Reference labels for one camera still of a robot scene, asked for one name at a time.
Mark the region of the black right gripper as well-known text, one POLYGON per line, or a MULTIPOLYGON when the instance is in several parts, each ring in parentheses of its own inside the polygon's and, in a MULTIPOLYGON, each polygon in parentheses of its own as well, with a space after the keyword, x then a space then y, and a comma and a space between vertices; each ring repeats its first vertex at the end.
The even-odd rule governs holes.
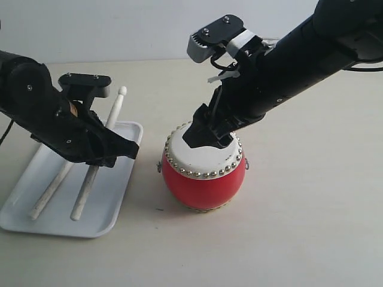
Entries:
POLYGON ((195 111, 182 136, 190 148, 223 149, 232 143, 232 132, 260 121, 281 104, 281 95, 272 91, 277 85, 262 75, 260 67, 280 41, 256 35, 234 58, 223 51, 209 58, 221 71, 218 79, 221 84, 209 105, 203 103, 195 111))

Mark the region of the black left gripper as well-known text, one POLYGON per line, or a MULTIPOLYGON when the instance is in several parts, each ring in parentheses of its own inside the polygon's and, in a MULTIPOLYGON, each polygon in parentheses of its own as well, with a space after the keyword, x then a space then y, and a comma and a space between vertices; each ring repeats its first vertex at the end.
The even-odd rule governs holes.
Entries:
POLYGON ((113 168, 117 157, 136 159, 139 145, 105 127, 96 112, 79 101, 46 104, 17 118, 31 138, 73 163, 113 168))

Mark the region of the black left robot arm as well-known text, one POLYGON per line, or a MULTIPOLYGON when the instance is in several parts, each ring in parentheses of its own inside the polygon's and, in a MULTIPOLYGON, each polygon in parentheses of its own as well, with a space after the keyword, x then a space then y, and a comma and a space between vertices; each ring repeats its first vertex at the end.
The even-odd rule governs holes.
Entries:
POLYGON ((43 63, 1 52, 1 112, 65 160, 113 167, 117 157, 136 158, 139 145, 104 126, 91 106, 106 98, 107 75, 66 73, 52 84, 43 63))

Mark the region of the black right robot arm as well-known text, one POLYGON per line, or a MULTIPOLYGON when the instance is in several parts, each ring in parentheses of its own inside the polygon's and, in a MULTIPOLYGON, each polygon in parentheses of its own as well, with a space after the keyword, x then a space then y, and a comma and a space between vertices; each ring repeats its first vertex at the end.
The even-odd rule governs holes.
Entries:
POLYGON ((220 86, 183 135, 191 148, 225 148, 232 132, 320 81, 382 62, 382 2, 319 1, 311 16, 272 45, 226 14, 190 35, 187 54, 213 66, 224 54, 234 59, 220 67, 220 86))

